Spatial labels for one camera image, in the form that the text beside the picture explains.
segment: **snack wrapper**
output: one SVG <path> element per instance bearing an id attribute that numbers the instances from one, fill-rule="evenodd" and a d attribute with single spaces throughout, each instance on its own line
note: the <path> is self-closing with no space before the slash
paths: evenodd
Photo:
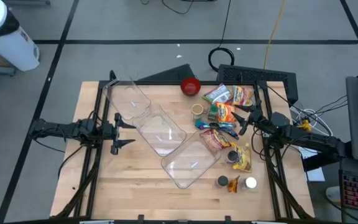
<path id="1" fill-rule="evenodd" d="M 232 94 L 226 86 L 221 83 L 218 87 L 206 93 L 203 98 L 211 104 L 215 102 L 225 103 L 232 98 Z"/>
<path id="2" fill-rule="evenodd" d="M 233 165 L 233 169 L 239 169 L 246 172 L 252 171 L 251 164 L 251 151 L 249 149 L 249 144 L 247 143 L 245 147 L 238 146 L 236 143 L 232 142 L 231 146 L 239 155 L 239 160 Z"/>
<path id="3" fill-rule="evenodd" d="M 236 177 L 234 180 L 231 180 L 229 185 L 227 186 L 227 190 L 229 192 L 237 193 L 237 185 L 239 184 L 240 176 Z"/>
<path id="4" fill-rule="evenodd" d="M 229 141 L 218 130 L 209 129 L 200 135 L 211 149 L 220 150 L 230 147 Z"/>
<path id="5" fill-rule="evenodd" d="M 244 87 L 233 85 L 234 96 L 233 105 L 250 106 L 252 105 L 251 97 L 253 92 Z"/>
<path id="6" fill-rule="evenodd" d="M 236 110 L 235 107 L 231 105 L 227 105 L 225 103 L 216 103 L 216 106 L 218 107 L 219 122 L 228 122 L 228 123 L 236 122 L 236 119 L 234 118 L 233 114 L 231 114 Z"/>

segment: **wooden table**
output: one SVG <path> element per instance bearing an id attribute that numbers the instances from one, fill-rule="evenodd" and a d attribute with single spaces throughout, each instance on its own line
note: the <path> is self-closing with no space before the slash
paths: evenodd
<path id="1" fill-rule="evenodd" d="M 268 82 L 268 85 L 286 97 L 282 82 Z M 189 138 L 196 131 L 190 119 L 191 106 L 195 103 L 207 106 L 208 103 L 201 99 L 201 95 L 213 89 L 214 86 L 202 86 L 198 96 L 191 98 L 183 95 L 179 86 L 159 85 L 139 86 L 139 88 L 151 99 L 152 103 L 159 102 L 169 117 L 187 132 L 187 138 Z M 97 89 L 98 82 L 82 83 L 74 121 L 86 118 L 93 110 Z M 288 104 L 271 90 L 269 90 L 269 95 L 272 111 L 278 111 L 290 118 Z M 262 102 L 262 107 L 266 115 L 264 102 Z M 115 112 L 115 108 L 110 106 L 110 121 L 114 120 Z M 240 110 L 236 112 L 243 116 L 247 115 Z M 252 127 L 249 127 L 246 134 L 240 137 L 238 144 L 250 142 L 252 135 L 250 130 Z M 266 165 L 254 152 L 252 152 L 251 173 L 231 169 L 224 162 L 224 156 L 229 150 L 225 149 L 221 159 L 212 168 L 189 188 L 179 189 L 162 169 L 161 157 L 146 143 L 136 129 L 120 129 L 120 139 L 136 139 L 136 142 L 124 146 L 119 154 L 114 156 L 110 154 L 111 141 L 105 141 L 92 219 L 136 220 L 139 214 L 144 214 L 147 220 L 223 220 L 225 215 L 230 215 L 232 220 L 275 219 Z M 254 142 L 256 150 L 262 148 L 260 136 L 255 136 Z M 69 141 L 65 157 L 78 146 L 78 141 Z M 51 215 L 60 212 L 78 188 L 84 156 L 85 150 L 82 150 L 63 167 Z M 283 159 L 283 166 L 290 192 L 305 211 L 314 216 L 299 153 L 288 150 Z M 229 193 L 226 188 L 215 187 L 214 182 L 220 175 L 226 175 L 230 179 L 238 175 L 241 178 L 255 177 L 257 187 L 255 190 L 239 189 L 236 194 Z M 281 214 L 284 217 L 283 199 L 279 188 L 277 188 L 277 193 Z M 84 194 L 83 201 L 82 215 L 85 214 L 88 192 Z"/>

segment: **gray floor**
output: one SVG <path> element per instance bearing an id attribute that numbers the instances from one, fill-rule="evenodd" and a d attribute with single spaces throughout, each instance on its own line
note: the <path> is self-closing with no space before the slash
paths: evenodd
<path id="1" fill-rule="evenodd" d="M 188 2 L 166 1 L 178 10 Z M 358 25 L 358 0 L 347 0 Z M 51 6 L 10 4 L 26 32 L 37 40 L 59 40 L 73 0 L 54 0 Z M 187 15 L 178 15 L 150 0 L 80 0 L 68 40 L 220 39 L 227 0 L 195 2 Z M 225 39 L 268 39 L 280 10 L 280 1 L 232 0 Z M 275 39 L 356 40 L 339 1 L 288 0 Z M 215 80 L 207 56 L 214 44 L 65 45 L 41 117 L 67 123 L 73 119 L 81 82 L 107 79 L 113 69 L 122 79 L 138 79 L 189 63 L 200 80 Z M 57 49 L 39 45 L 38 68 L 14 77 L 0 76 L 0 205 L 37 105 L 45 77 Z M 227 44 L 236 65 L 262 68 L 265 45 Z M 215 64 L 229 63 L 217 53 Z M 358 75 L 358 45 L 272 45 L 267 69 L 295 72 L 300 102 L 317 109 L 345 94 L 345 77 Z M 347 108 L 323 115 L 333 133 L 350 140 Z M 65 148 L 61 139 L 42 140 Z M 47 218 L 63 154 L 33 143 L 17 185 L 7 222 Z M 324 168 L 326 182 L 313 184 L 323 190 L 337 184 L 338 165 Z M 318 217 L 337 220 L 339 214 L 312 188 Z"/>

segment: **red bowl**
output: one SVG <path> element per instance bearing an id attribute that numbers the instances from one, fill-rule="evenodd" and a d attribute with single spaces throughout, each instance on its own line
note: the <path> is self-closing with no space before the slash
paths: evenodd
<path id="1" fill-rule="evenodd" d="M 196 78 L 185 78 L 180 83 L 181 91 L 186 96 L 194 96 L 197 95 L 197 93 L 201 89 L 200 81 Z"/>

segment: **paper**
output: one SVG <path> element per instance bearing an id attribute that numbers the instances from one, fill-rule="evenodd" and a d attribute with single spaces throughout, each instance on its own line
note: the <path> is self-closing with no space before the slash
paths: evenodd
<path id="1" fill-rule="evenodd" d="M 313 150 L 313 149 L 299 147 L 299 150 L 301 151 L 303 159 L 306 159 L 306 158 L 309 158 L 311 156 L 317 155 L 317 151 Z M 308 176 L 309 176 L 310 181 L 315 181 L 315 182 L 326 181 L 326 179 L 324 178 L 323 170 L 322 170 L 321 167 L 317 168 L 315 170 L 309 171 Z"/>

